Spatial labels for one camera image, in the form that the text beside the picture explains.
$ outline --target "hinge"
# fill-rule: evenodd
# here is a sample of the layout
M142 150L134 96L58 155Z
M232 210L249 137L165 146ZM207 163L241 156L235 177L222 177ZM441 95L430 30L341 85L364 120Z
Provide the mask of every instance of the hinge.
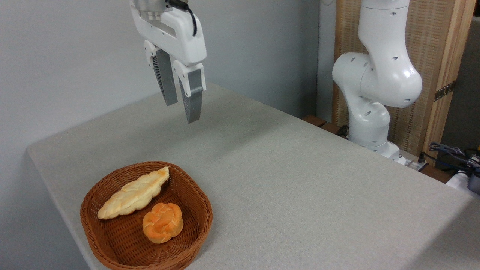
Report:
M448 93L452 92L453 89L455 88L455 84L456 84L456 80L452 81L451 83L449 83L447 85L445 85L440 90L437 90L435 92L435 99L433 101L437 101L437 100L443 98L444 96L446 96Z

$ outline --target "basket rim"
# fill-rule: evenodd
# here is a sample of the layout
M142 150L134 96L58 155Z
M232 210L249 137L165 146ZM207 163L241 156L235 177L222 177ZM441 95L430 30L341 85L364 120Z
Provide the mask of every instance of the basket rim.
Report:
M130 167L143 166L143 165L148 165L148 164L169 166L170 168L172 168L172 169L178 171L179 173L181 173L182 175L184 175L188 184L191 187L193 187L194 190L196 191L196 193L198 195L200 195L200 197L202 198L202 201L203 201L203 204L205 206L206 213L207 213L207 221L206 221L205 225L203 226L202 230L200 231L199 237L194 240L194 242L190 245L190 247L188 249L181 251L175 257L168 258L161 263L153 263L153 264L144 265L144 266L124 265L124 264L118 263L116 261L113 261L111 258L105 256L102 252L100 252L100 248L98 247L99 241L96 238L95 234L93 234L92 225L86 221L87 220L87 218L86 218L86 215L87 215L86 204L90 201L92 195L94 194L92 192L92 190L94 190L96 187L100 186L102 184L102 182L108 176L110 176L111 174L116 173L118 171L128 170ZM193 257L197 256L198 251L200 250L203 243L205 242L205 239L207 238L208 233L211 229L212 222L213 222L213 211L212 211L212 205L210 203L210 200L208 199L206 194L200 189L198 184L182 168L180 168L179 166L177 166L175 164L164 162L164 161L145 161L145 162L139 162L139 163L127 165L125 167L116 169L116 170L110 172L109 174L105 175L100 181L98 181L88 191L88 193L84 197L84 200L83 200L83 202L80 206L80 221L81 221L82 226L84 228L85 235L86 235L87 240L88 240L88 244L90 245L90 248L91 248L93 254L106 267L109 267L109 268L114 267L115 269L132 269L132 270L133 269L143 269L143 270L146 270L146 269L150 269L150 268L153 268L153 267L157 268L159 266L162 266L162 267L165 267L165 269L170 269L171 267L174 267L174 266L178 265L179 263L191 260L192 259L192 251L194 251Z

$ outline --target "electrical cord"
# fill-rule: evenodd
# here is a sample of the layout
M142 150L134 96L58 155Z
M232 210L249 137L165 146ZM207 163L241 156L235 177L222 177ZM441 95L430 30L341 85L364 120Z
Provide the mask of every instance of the electrical cord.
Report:
M195 16L193 15L193 12L190 8L187 8L188 12L192 16L192 21L193 21L193 36L197 35L197 20L195 19Z
M190 16L192 16L192 21L193 21L193 36L196 36L197 20L195 19L195 15L193 15L192 10L188 7L188 4L180 0L168 0L168 3L174 8L178 8L179 10L183 10L183 11L188 11L190 13Z
M449 169L446 169L444 171L457 170L457 173L464 173L468 177L470 177L471 175L480 177L480 159L475 155L469 156L467 154L467 151L471 151L472 149L466 149L464 152L462 152L457 147L450 147L436 142L432 142L429 144L429 150L432 152L443 153L443 155L439 156L438 158L434 158L425 152L421 152L420 158L423 159L424 157L428 157L444 166L447 166ZM446 156L450 156L456 160L461 161L462 163L459 165L455 165L442 160Z

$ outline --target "table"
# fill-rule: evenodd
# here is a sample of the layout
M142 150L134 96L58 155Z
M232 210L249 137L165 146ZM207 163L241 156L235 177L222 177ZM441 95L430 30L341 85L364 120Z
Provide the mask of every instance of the table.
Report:
M91 269L106 268L80 224L84 196L148 160L183 168L212 203L189 270L480 268L478 200L214 84L192 124L157 94L27 151Z

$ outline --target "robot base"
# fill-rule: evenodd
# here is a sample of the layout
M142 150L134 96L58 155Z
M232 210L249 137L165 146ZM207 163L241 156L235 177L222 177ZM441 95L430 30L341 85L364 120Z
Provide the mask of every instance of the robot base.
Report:
M405 165L406 163L406 159L400 155L400 149L398 148L398 146L394 145L389 141L377 147L366 147L366 148L372 152L380 154L402 165Z

